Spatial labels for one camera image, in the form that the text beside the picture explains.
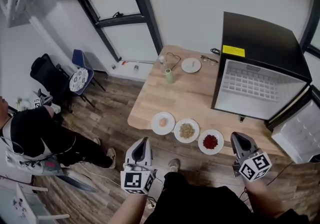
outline green cup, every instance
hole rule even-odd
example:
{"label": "green cup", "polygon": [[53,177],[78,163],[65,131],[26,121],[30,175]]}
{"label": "green cup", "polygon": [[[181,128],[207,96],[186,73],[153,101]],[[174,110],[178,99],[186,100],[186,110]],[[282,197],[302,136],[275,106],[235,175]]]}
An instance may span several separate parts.
{"label": "green cup", "polygon": [[172,73],[171,69],[165,70],[165,79],[169,84],[174,83],[174,74]]}

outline small plate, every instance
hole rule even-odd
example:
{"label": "small plate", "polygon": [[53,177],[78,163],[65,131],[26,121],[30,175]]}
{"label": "small plate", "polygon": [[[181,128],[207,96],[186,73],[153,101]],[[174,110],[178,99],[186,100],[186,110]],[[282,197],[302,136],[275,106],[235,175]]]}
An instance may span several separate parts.
{"label": "small plate", "polygon": [[[166,126],[164,126],[164,127],[160,126],[160,120],[162,118],[168,119],[168,122],[167,122]],[[152,130],[156,134],[159,134],[159,135],[166,135],[166,134],[172,132],[172,130],[175,127],[175,124],[176,124],[176,121],[175,121],[174,116],[168,112],[157,113],[153,116],[153,118],[151,120]]]}
{"label": "small plate", "polygon": [[201,69],[201,62],[196,58],[186,58],[182,61],[181,68],[187,73],[195,73]]}
{"label": "small plate", "polygon": [[[190,125],[192,125],[192,127],[194,129],[194,134],[193,134],[192,137],[190,137],[190,138],[180,137],[180,126],[182,124],[190,124]],[[200,133],[200,128],[199,128],[199,124],[195,120],[187,118],[187,119],[182,119],[179,122],[177,122],[175,127],[174,127],[173,132],[174,132],[175,138],[178,141],[180,141],[182,143],[191,143],[191,142],[194,142],[198,138],[199,133]]]}
{"label": "small plate", "polygon": [[[218,140],[218,145],[214,149],[208,149],[204,146],[204,140],[207,135],[213,135]],[[221,132],[214,129],[205,130],[203,133],[201,133],[198,140],[199,149],[207,155],[215,155],[219,153],[224,147],[224,143],[225,143],[225,140]]]}

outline yellow label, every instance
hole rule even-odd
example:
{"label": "yellow label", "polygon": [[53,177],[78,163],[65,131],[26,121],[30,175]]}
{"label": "yellow label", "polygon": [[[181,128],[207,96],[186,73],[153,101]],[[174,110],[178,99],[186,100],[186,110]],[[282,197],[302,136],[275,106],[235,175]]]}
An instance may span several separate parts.
{"label": "yellow label", "polygon": [[237,55],[240,57],[245,57],[245,49],[242,48],[237,48],[233,46],[228,46],[228,45],[223,45],[222,46],[222,52],[224,54],[232,54],[232,55]]}

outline foot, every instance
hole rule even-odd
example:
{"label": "foot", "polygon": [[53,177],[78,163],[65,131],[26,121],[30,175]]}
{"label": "foot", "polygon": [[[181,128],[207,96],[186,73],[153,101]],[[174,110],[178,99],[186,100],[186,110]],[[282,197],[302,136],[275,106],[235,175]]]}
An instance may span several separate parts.
{"label": "foot", "polygon": [[101,140],[99,138],[94,138],[93,142],[97,143],[99,146],[101,146]]}
{"label": "foot", "polygon": [[179,159],[172,159],[169,164],[169,173],[177,173],[180,169],[180,160]]}
{"label": "foot", "polygon": [[110,147],[106,153],[107,157],[112,159],[112,164],[109,167],[110,169],[114,169],[116,167],[116,151],[113,147]]}

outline plate of dried cranberries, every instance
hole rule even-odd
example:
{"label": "plate of dried cranberries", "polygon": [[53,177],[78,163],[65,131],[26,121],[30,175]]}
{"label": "plate of dried cranberries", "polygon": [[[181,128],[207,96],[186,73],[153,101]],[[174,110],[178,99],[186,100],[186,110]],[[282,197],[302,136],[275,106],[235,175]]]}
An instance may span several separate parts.
{"label": "plate of dried cranberries", "polygon": [[205,130],[198,139],[199,149],[207,154],[214,155],[219,153],[224,147],[224,137],[218,130]]}

